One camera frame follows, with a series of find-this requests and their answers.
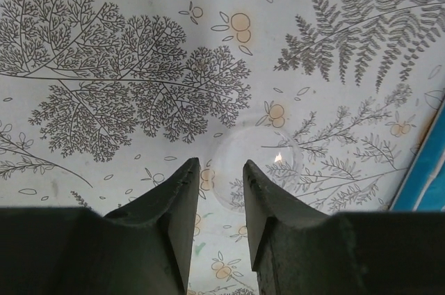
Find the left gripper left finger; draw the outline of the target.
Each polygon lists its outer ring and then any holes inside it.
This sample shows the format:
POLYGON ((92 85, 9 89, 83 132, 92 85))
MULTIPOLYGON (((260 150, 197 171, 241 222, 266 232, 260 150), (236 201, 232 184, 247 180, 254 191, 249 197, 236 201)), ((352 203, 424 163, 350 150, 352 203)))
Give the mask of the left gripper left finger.
POLYGON ((105 216, 85 207, 1 210, 2 294, 185 294, 200 162, 105 216))

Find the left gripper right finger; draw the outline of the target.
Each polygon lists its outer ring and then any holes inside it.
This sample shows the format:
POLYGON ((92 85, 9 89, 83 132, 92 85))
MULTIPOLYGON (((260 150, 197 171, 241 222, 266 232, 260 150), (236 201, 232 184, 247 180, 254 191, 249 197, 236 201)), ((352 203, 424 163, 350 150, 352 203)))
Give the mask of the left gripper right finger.
POLYGON ((444 214, 328 216, 243 167, 252 270, 261 294, 443 294, 444 214))

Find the clear plastic tube cap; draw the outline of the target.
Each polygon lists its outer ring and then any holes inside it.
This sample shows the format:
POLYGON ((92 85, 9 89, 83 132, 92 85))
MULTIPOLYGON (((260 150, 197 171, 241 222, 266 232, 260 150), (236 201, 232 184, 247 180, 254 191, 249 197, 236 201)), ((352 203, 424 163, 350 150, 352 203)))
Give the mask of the clear plastic tube cap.
POLYGON ((249 159, 279 187, 296 192, 303 166, 298 144, 283 129, 244 126, 226 135, 211 150, 213 192, 223 207, 232 212, 245 211, 243 167, 249 159))

